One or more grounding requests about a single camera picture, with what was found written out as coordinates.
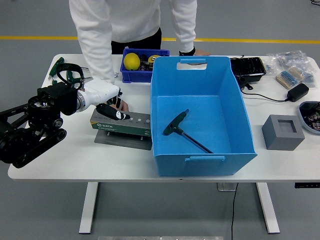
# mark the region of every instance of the black pants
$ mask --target black pants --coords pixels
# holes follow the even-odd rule
[[[149,36],[145,39],[139,41],[131,41],[131,42],[111,42],[112,54],[123,54],[125,47],[130,49],[161,49],[161,29],[152,36]]]

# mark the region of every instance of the bin handle slot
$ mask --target bin handle slot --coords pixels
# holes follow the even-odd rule
[[[205,58],[183,58],[176,65],[177,70],[206,70],[207,60]]]
[[[186,157],[185,161],[224,161],[225,156],[190,156]]]

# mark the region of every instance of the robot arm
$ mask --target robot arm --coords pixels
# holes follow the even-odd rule
[[[122,92],[120,87],[113,85],[110,82],[101,79],[93,79],[85,83],[85,77],[82,68],[76,64],[72,63],[61,63],[56,68],[57,76],[66,84],[71,83],[65,80],[60,72],[62,71],[73,71],[80,74],[80,81],[77,82],[78,92],[77,92],[77,112],[82,112],[86,110],[90,105],[95,105],[98,113],[107,116],[113,120],[126,120],[130,116],[117,111],[113,107],[105,104],[106,102],[112,102],[119,108],[121,103]]]
[[[62,71],[78,72],[81,80],[71,84],[61,77]],[[95,105],[100,114],[111,119],[130,118],[105,104],[107,101],[116,103],[121,96],[118,86],[100,79],[84,83],[81,67],[71,63],[59,65],[57,75],[62,82],[38,88],[37,96],[30,98],[27,104],[0,112],[1,161],[22,168],[61,142],[67,135],[61,128],[61,113],[70,116]],[[9,117],[22,113],[24,115],[13,123],[8,122]],[[29,127],[21,127],[26,122]]]

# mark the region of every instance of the grey block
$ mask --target grey block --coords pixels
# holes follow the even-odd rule
[[[297,116],[270,115],[262,126],[266,149],[293,151],[305,139]]]

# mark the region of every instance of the white table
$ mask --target white table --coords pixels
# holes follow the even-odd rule
[[[53,58],[49,70],[60,57],[64,57],[66,63],[87,66],[81,54],[59,54]],[[150,83],[122,83],[121,59],[121,55],[113,56],[114,71],[119,72],[115,84],[121,88],[123,99],[129,104],[130,111],[149,114]],[[312,58],[310,62],[316,69],[315,79],[320,81],[319,67]],[[51,84],[48,76],[49,71],[42,87]],[[279,100],[287,97],[287,90],[277,83],[274,77],[263,76],[253,87],[252,93]],[[320,182],[320,136],[304,129],[305,140],[294,151],[267,150],[261,128],[270,114],[297,115],[300,103],[320,101],[320,89],[311,88],[309,93],[297,102],[276,103],[259,96],[247,95],[243,98],[257,157],[234,175],[183,177],[182,180],[181,177],[159,177],[152,150],[94,143],[97,130],[90,124],[94,106],[71,116],[62,116],[62,127],[67,131],[66,138],[23,168],[17,169],[11,165],[8,175],[16,181],[88,182],[80,233],[91,231],[99,182],[257,183],[268,232],[279,233],[266,183]]]

